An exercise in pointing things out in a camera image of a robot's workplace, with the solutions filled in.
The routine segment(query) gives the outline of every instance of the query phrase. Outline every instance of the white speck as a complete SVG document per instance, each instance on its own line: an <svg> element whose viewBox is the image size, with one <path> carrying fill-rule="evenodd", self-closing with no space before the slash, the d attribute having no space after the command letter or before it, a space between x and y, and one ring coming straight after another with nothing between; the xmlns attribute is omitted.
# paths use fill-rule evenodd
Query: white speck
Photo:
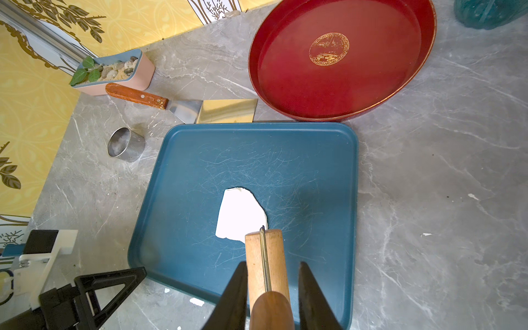
<svg viewBox="0 0 528 330"><path fill-rule="evenodd" d="M203 304L205 304L204 301L201 301L199 299L196 299L196 298L191 298L191 300L189 300L190 302L192 302L193 304L197 305L197 306L200 306L202 307Z"/></svg>

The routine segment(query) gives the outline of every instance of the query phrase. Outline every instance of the white dough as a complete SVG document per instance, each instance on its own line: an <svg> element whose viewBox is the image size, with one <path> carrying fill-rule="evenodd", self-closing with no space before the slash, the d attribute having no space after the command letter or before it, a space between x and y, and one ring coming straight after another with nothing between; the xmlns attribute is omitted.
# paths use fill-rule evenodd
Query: white dough
<svg viewBox="0 0 528 330"><path fill-rule="evenodd" d="M253 194L244 188L231 188L224 191L216 237L246 243L245 236L260 228L268 228L268 218Z"/></svg>

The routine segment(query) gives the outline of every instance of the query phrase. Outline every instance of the metal scraper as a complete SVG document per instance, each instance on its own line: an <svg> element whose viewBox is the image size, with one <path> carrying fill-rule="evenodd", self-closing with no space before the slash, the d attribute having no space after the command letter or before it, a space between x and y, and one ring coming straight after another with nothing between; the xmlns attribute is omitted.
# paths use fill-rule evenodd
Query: metal scraper
<svg viewBox="0 0 528 330"><path fill-rule="evenodd" d="M258 99L233 100L169 100L116 83L106 85L108 95L169 110L185 124L212 124L222 122L253 122Z"/></svg>

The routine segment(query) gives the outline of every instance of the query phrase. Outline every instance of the teal plastic tray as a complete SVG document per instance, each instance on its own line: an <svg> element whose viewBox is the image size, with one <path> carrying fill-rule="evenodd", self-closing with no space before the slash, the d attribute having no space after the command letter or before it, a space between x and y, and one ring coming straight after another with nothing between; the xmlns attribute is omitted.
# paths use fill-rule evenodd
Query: teal plastic tray
<svg viewBox="0 0 528 330"><path fill-rule="evenodd" d="M215 236L225 189L251 191L281 229L291 307L299 321L298 269L310 266L343 328L352 319L357 138L334 122L197 124L163 141L130 247L131 267L217 303L242 242Z"/></svg>

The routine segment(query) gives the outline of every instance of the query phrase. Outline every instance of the round red tray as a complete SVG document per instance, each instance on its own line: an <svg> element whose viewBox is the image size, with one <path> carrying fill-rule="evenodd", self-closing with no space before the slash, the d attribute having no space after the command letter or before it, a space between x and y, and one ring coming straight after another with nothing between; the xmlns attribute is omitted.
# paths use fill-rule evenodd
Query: round red tray
<svg viewBox="0 0 528 330"><path fill-rule="evenodd" d="M253 39L249 75L286 116L342 120L402 89L435 35L430 0L283 0Z"/></svg>

